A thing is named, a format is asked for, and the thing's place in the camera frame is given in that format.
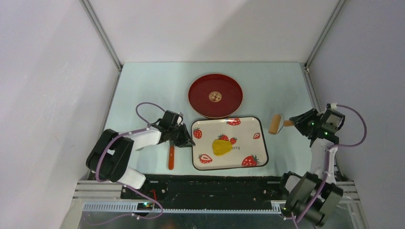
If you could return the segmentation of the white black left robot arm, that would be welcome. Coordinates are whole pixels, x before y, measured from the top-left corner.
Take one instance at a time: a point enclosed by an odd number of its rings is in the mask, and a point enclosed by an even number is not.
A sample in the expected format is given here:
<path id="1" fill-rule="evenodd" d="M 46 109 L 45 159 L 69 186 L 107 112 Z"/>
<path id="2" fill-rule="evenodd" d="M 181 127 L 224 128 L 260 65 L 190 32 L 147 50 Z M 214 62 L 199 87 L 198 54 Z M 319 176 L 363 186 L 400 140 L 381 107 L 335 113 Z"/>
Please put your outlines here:
<path id="1" fill-rule="evenodd" d="M 107 129 L 96 142 L 85 165 L 97 174 L 97 181 L 132 187 L 138 198 L 147 198 L 151 186 L 145 182 L 144 174 L 129 166 L 132 151 L 167 141 L 176 147 L 195 146 L 182 120 L 182 114 L 167 110 L 162 118 L 143 129 L 123 133 Z"/>

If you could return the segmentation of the wooden dough roller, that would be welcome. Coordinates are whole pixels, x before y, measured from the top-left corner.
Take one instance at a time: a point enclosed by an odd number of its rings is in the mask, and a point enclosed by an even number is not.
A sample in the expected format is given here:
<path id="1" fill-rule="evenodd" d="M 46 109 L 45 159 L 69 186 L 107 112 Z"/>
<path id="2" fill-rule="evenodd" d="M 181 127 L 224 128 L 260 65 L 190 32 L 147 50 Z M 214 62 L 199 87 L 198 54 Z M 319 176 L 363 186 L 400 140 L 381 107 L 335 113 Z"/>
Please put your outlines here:
<path id="1" fill-rule="evenodd" d="M 268 133 L 271 135 L 277 135 L 283 127 L 290 127 L 294 124 L 289 120 L 285 119 L 283 114 L 275 114 L 272 117 Z"/>

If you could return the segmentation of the yellow dough piece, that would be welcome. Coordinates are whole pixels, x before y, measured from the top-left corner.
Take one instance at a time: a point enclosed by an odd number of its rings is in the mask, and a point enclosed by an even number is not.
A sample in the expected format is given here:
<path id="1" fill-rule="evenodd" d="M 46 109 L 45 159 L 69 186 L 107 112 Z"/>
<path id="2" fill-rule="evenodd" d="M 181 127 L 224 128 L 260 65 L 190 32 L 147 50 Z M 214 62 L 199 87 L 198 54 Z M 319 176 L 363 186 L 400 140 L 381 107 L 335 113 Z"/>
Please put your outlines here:
<path id="1" fill-rule="evenodd" d="M 222 156 L 232 150 L 232 143 L 226 140 L 214 140 L 212 150 L 215 156 Z"/>

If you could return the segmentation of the white strawberry rectangular tray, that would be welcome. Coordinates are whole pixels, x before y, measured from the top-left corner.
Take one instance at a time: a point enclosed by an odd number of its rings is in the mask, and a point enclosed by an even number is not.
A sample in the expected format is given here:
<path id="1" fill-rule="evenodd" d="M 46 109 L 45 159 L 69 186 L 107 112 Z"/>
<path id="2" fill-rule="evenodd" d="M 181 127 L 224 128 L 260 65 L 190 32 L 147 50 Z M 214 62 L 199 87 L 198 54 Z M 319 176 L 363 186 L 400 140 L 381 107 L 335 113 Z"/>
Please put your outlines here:
<path id="1" fill-rule="evenodd" d="M 197 120 L 192 124 L 193 166 L 200 171 L 263 167 L 269 161 L 263 129 L 253 116 L 215 120 Z M 232 143 L 232 150 L 215 156 L 214 140 Z"/>

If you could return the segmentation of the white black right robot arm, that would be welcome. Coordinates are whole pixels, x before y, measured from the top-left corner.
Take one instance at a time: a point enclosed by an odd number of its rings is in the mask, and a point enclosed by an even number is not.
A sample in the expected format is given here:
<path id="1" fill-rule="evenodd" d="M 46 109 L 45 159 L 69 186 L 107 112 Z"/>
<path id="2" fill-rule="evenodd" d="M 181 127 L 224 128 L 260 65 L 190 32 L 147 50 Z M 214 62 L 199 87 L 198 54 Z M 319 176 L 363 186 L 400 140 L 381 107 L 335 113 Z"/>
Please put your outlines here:
<path id="1" fill-rule="evenodd" d="M 278 194 L 286 199 L 284 212 L 322 227 L 342 198 L 343 190 L 336 185 L 334 156 L 345 115 L 337 111 L 336 104 L 328 104 L 321 113 L 311 109 L 291 117 L 287 125 L 294 126 L 310 140 L 311 164 L 303 176 L 285 173 L 278 185 Z"/>

